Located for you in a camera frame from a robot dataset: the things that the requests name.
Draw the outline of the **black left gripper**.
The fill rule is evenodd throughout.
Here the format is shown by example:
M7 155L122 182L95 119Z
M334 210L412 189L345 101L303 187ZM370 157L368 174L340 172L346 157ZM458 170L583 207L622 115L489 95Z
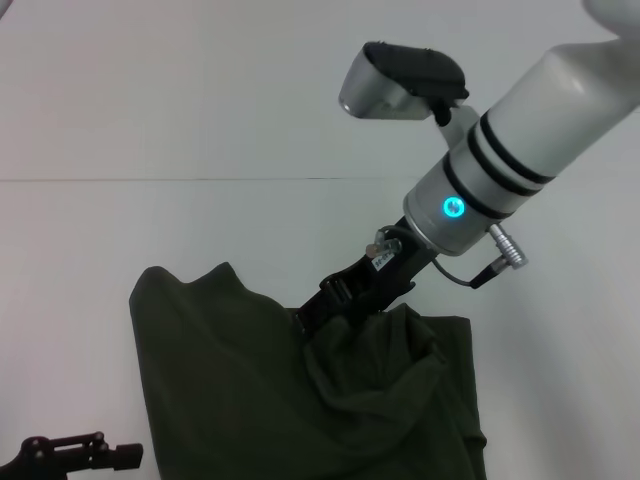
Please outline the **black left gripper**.
M49 439L29 437L9 463L0 466L0 480L66 480L63 471L138 469L140 443L110 447L103 432Z

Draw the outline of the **dark green t-shirt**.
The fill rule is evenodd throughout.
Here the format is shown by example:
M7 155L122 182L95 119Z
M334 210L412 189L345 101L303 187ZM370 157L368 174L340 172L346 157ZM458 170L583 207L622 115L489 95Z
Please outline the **dark green t-shirt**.
M305 339L229 264L129 299L160 480L487 480L471 325L398 305Z

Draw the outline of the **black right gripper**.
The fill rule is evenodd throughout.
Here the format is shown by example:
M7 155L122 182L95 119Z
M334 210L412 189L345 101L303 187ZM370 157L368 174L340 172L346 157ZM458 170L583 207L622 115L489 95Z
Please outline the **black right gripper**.
M434 260L434 251L411 229L402 217L384 227L385 237L399 240L401 252L382 267L362 257L349 269L347 279L331 276L320 284L320 290L295 313L304 334L315 334L334 316L345 314L349 320L361 321L366 316L384 311L414 286L414 277Z

